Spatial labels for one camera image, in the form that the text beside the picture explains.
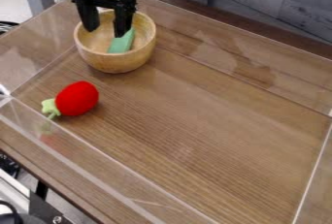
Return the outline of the green rectangular stick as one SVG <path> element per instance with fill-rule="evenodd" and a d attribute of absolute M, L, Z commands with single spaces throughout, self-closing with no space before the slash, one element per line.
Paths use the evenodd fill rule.
<path fill-rule="evenodd" d="M 126 34 L 111 40 L 107 52 L 109 53 L 123 53 L 131 49 L 133 43 L 135 39 L 135 29 L 131 28 Z"/>

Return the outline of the brown wooden bowl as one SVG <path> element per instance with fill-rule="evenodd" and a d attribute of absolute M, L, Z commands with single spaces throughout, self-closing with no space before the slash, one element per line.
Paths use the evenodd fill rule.
<path fill-rule="evenodd" d="M 137 70 L 149 61 L 155 47 L 157 27 L 145 13 L 135 12 L 131 30 L 117 38 L 114 20 L 114 11 L 101 12 L 101 26 L 93 32 L 79 22 L 74 41 L 85 62 L 94 69 L 121 74 Z"/>

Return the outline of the red plush strawberry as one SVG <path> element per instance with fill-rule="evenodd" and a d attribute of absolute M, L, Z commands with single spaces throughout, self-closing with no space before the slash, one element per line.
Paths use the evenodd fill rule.
<path fill-rule="evenodd" d="M 56 116 L 78 116 L 89 112 L 99 102 L 99 91 L 87 81 L 70 84 L 55 98 L 42 102 L 42 113 L 50 119 Z"/>

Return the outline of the clear acrylic tray walls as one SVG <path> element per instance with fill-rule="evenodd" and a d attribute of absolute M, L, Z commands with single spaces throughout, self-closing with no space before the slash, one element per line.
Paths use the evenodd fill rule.
<path fill-rule="evenodd" d="M 141 0 L 157 25 L 138 70 L 102 73 L 60 2 L 0 37 L 0 151 L 103 224 L 293 224 L 332 126 L 332 48 L 295 48 L 217 16 Z M 78 116 L 42 102 L 78 81 Z"/>

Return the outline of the black table leg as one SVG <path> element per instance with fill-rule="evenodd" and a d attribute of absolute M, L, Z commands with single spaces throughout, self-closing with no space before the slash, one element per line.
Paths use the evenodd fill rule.
<path fill-rule="evenodd" d="M 47 200 L 48 186 L 42 181 L 38 181 L 35 194 L 42 200 Z"/>

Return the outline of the black metal bracket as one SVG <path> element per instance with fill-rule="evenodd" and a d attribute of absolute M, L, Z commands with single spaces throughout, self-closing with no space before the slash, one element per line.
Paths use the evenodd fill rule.
<path fill-rule="evenodd" d="M 38 195 L 30 194 L 28 213 L 47 224 L 74 224 Z"/>

